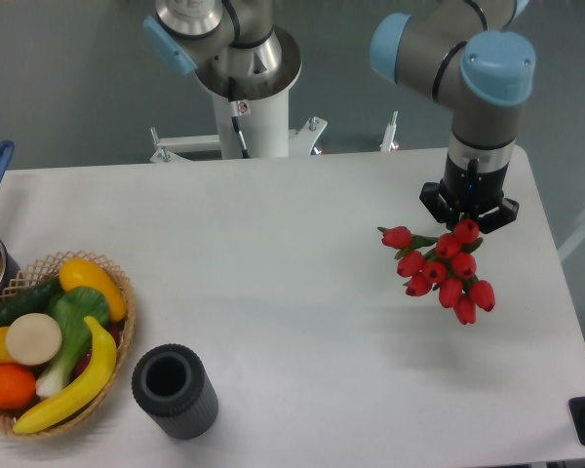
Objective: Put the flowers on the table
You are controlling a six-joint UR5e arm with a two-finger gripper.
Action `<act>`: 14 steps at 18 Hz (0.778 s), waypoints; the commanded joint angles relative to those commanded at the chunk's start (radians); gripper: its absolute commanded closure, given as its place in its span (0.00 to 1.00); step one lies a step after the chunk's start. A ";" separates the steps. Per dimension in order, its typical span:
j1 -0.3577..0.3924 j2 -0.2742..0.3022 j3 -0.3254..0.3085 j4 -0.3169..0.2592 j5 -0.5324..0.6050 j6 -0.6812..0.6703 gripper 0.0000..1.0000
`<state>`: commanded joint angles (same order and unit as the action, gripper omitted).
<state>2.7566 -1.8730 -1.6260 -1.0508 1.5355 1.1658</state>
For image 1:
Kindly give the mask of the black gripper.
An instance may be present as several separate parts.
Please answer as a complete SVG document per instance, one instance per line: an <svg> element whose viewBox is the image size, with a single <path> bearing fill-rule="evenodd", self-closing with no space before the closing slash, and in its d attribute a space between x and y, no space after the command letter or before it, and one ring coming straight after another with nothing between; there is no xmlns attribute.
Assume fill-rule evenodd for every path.
<svg viewBox="0 0 585 468"><path fill-rule="evenodd" d="M447 156L440 182L425 182L419 200L434 219L453 230L461 214L480 215L481 233L494 232L518 217L520 204L504 198L503 184L509 165L483 172L478 160L464 167Z"/></svg>

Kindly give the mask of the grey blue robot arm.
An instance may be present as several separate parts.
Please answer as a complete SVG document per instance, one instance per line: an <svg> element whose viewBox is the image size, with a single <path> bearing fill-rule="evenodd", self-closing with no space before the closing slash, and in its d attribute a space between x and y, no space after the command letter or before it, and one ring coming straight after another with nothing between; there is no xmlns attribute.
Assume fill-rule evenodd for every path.
<svg viewBox="0 0 585 468"><path fill-rule="evenodd" d="M519 205L503 183L533 82L536 54L509 30L522 1L443 1L425 19L386 17L370 41L370 66L384 79L450 109L445 172L419 198L447 228L465 217L490 233ZM211 95L226 159L287 157L315 138L289 127L289 91L300 49L273 20L269 1L159 1L143 22L158 57L195 74Z"/></svg>

